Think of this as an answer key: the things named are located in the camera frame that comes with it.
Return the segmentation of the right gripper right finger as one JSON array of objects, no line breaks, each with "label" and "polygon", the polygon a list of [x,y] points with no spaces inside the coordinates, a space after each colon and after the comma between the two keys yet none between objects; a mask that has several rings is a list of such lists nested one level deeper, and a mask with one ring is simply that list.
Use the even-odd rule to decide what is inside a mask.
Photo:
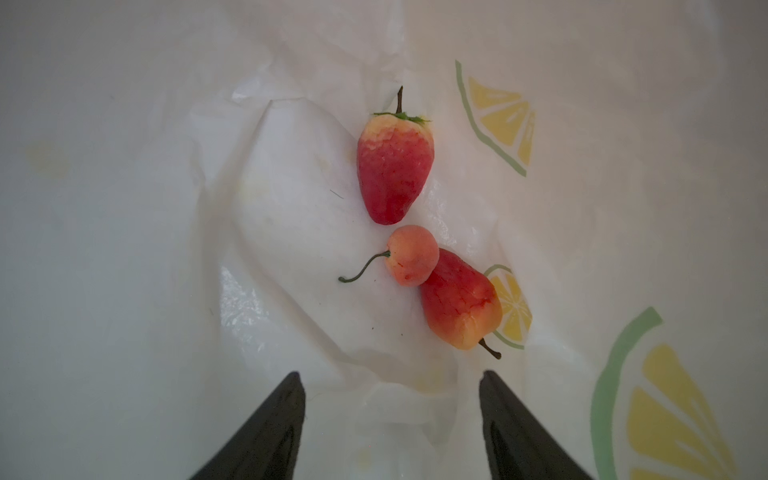
[{"label": "right gripper right finger", "polygon": [[479,401],[493,480],[590,479],[492,370],[480,380]]}]

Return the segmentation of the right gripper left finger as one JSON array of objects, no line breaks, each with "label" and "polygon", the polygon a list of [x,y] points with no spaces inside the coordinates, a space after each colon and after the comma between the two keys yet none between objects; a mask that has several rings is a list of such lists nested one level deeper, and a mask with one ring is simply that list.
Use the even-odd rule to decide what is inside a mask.
[{"label": "right gripper left finger", "polygon": [[198,480],[291,480],[305,413],[305,389],[299,373],[294,371],[193,477]]}]

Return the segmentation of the white plastic bag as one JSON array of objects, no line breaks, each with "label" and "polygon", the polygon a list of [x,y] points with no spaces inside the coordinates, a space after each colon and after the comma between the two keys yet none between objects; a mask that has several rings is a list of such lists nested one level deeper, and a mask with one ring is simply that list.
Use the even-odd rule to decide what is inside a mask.
[{"label": "white plastic bag", "polygon": [[[379,225],[399,90],[435,159]],[[338,281],[405,225],[499,359]],[[766,477],[765,2],[2,3],[3,478],[190,478],[296,371],[296,478],[486,479],[487,370],[596,479]]]}]

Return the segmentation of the fake strawberry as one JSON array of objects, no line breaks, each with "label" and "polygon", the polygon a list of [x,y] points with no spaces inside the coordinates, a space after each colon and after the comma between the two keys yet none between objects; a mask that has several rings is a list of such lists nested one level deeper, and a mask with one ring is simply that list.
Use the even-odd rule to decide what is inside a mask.
[{"label": "fake strawberry", "polygon": [[429,121],[403,110],[403,91],[396,110],[376,112],[357,142],[357,176],[370,218],[379,225],[404,219],[421,194],[435,159]]},{"label": "fake strawberry", "polygon": [[419,293],[427,325],[441,340],[459,350],[480,345],[494,358],[501,357],[485,342],[503,317],[496,289],[485,275],[441,248],[438,263]]}]

